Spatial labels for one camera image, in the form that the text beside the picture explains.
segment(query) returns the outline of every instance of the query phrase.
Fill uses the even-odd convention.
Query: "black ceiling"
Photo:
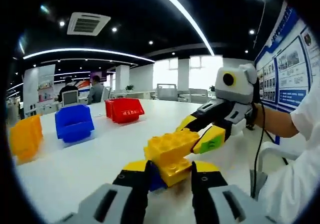
[[[258,30],[264,9],[263,0],[179,1],[197,22],[216,55],[254,60],[274,27],[283,0],[266,0],[254,49],[256,35],[248,32],[250,29]],[[21,74],[34,64],[39,66],[55,63],[56,72],[59,73],[81,71],[80,67],[83,71],[98,70],[99,67],[106,70],[121,64],[116,61],[138,65],[150,63],[120,55],[92,52],[56,52],[22,59],[25,55],[54,48],[114,50],[152,60],[172,57],[172,52],[180,58],[209,54],[187,19],[168,0],[42,0],[41,4],[49,10],[49,14],[38,6],[36,18],[26,24],[24,34],[16,41],[17,60],[13,60],[16,63],[13,73],[18,72],[18,75],[13,74],[12,86],[20,83]],[[102,14],[110,16],[111,20],[98,36],[67,35],[73,12]],[[65,21],[64,27],[59,26],[61,20]],[[117,27],[117,32],[112,32],[113,27]],[[18,45],[19,41],[24,48],[24,54]],[[59,63],[56,61],[68,58],[83,60],[62,60]]]

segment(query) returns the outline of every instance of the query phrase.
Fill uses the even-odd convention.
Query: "potted plant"
[[[125,87],[127,92],[132,92],[132,90],[134,89],[134,86],[132,84],[128,85],[127,87]]]
[[[212,85],[212,86],[209,87],[209,90],[210,90],[211,92],[215,92],[216,88]]]

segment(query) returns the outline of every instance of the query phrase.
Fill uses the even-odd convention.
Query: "camera lens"
[[[223,81],[224,83],[227,85],[227,86],[231,86],[233,85],[234,83],[234,79],[233,79],[233,76],[229,73],[226,73],[224,76],[223,76]]]

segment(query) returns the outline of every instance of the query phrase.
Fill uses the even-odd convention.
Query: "robotic hand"
[[[151,161],[129,163],[113,184],[104,184],[85,198],[78,213],[57,224],[142,224],[148,205]],[[211,163],[192,162],[192,206],[197,224],[276,224],[258,203],[235,185],[228,185]]]
[[[210,123],[213,124],[194,146],[194,153],[219,148],[230,135],[245,128],[247,120],[253,119],[253,86],[257,78],[256,69],[251,64],[219,69],[215,82],[216,99],[187,116],[176,129],[180,131],[189,128],[192,132],[198,132]]]

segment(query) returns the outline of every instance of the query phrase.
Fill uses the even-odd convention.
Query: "white sleeve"
[[[311,86],[309,94],[291,112],[291,118],[296,129],[308,140],[314,125],[320,121],[320,88],[317,84]]]

